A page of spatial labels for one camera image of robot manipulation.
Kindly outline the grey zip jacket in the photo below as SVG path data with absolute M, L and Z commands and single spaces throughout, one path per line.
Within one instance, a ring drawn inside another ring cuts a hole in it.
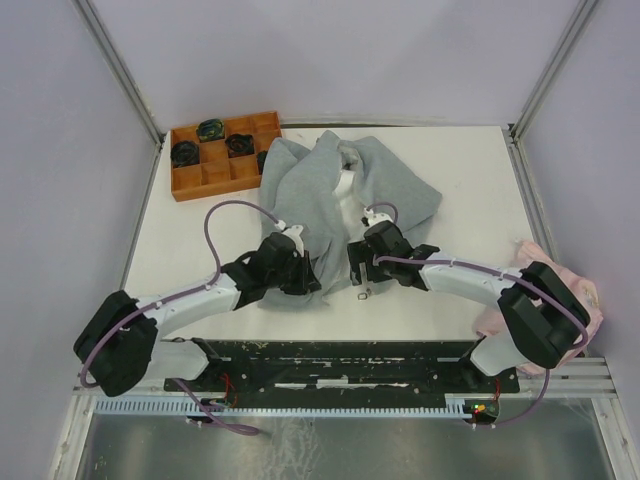
M 397 224 L 409 241 L 426 238 L 442 195 L 377 138 L 349 141 L 326 131 L 313 148 L 277 138 L 266 156 L 259 204 L 287 224 L 302 226 L 302 240 L 321 288 L 303 296 L 271 290 L 260 302 L 261 308 L 316 308 L 325 296 L 345 287 L 347 244 L 353 234 L 340 205 L 342 175 L 351 178 L 345 196 L 358 208 L 389 202 L 398 211 Z

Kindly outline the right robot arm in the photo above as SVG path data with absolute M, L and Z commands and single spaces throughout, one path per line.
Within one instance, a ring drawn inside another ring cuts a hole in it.
M 457 259 L 436 246 L 412 246 L 390 220 L 370 226 L 347 252 L 354 285 L 394 280 L 501 313 L 506 329 L 483 334 L 458 368 L 460 382 L 469 390 L 481 391 L 496 375 L 526 363 L 552 370 L 566 354 L 587 344 L 587 311 L 546 263 L 499 269 Z

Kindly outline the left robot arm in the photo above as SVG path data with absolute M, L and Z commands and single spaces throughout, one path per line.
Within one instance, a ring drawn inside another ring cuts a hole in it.
M 307 295 L 319 290 L 303 228 L 294 225 L 265 238 L 201 283 L 165 296 L 135 298 L 111 293 L 74 343 L 82 363 L 81 384 L 108 397 L 146 380 L 177 377 L 209 390 L 221 366 L 199 340 L 169 341 L 167 335 L 207 317 L 261 301 L 270 290 Z

